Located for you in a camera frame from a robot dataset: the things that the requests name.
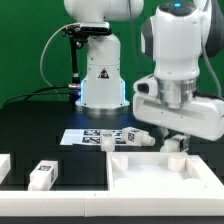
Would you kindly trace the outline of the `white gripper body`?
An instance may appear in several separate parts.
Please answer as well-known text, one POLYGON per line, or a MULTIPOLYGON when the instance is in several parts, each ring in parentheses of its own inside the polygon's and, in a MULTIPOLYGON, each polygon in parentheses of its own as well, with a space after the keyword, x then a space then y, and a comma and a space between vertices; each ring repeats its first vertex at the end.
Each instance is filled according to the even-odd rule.
POLYGON ((133 114, 142 122, 211 141, 224 135, 224 102, 219 99, 197 97, 182 108, 171 109, 157 99, 136 93, 133 114))

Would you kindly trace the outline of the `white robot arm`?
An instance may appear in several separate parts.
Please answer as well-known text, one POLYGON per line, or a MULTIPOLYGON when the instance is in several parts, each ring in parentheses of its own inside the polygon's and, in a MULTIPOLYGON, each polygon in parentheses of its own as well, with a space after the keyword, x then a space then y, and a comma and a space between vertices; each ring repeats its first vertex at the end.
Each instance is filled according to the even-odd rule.
MULTIPOLYGON (((111 21, 137 17, 144 0, 64 0, 76 20, 72 31, 89 45, 81 108, 114 110, 125 103, 119 74, 120 43, 107 35, 111 21)), ((134 83, 136 119, 215 141, 224 136, 224 99, 197 91, 200 58, 224 48, 224 14, 217 0, 172 0, 156 8, 141 27, 141 51, 154 72, 134 83)))

